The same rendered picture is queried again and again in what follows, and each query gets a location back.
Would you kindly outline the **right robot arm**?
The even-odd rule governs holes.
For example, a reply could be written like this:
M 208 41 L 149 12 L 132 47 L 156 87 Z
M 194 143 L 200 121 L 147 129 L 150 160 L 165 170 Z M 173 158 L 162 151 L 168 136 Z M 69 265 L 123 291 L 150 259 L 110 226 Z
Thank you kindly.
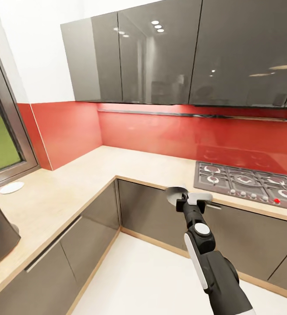
M 213 251 L 216 241 L 202 214 L 204 200 L 212 200 L 211 193 L 189 192 L 187 199 L 177 199 L 176 211 L 185 215 L 187 232 L 184 242 L 196 273 L 214 315 L 257 315 L 245 292 L 239 286 L 239 277 L 220 251 Z M 213 252 L 212 252 L 213 251 Z

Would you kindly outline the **saucer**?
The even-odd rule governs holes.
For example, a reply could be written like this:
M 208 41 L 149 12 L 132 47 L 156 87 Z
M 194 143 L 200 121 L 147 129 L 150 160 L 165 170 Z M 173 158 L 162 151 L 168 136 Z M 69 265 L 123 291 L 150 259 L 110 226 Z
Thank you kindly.
M 10 192 L 20 189 L 23 185 L 24 185 L 23 182 L 14 182 L 14 183 L 8 184 L 4 186 L 3 188 L 1 188 L 0 193 L 8 194 Z

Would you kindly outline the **paper coffee filter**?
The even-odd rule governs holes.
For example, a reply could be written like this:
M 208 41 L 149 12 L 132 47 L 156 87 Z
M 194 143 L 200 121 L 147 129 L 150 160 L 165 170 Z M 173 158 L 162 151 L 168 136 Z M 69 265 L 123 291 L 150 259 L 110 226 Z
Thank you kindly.
M 174 206 L 176 206 L 177 199 L 183 199 L 183 197 L 187 199 L 188 193 L 184 182 L 166 188 L 167 199 Z

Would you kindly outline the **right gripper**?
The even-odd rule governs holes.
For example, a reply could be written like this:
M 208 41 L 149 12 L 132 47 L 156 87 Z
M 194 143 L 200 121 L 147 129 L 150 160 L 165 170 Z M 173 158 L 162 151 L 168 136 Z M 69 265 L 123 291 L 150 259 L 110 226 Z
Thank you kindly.
M 204 200 L 197 200 L 197 205 L 190 205 L 187 202 L 187 199 L 183 198 L 183 199 L 177 199 L 176 202 L 176 211 L 177 212 L 182 212 L 186 215 L 190 212 L 197 212 L 200 214 L 204 214 L 205 212 L 205 202 Z

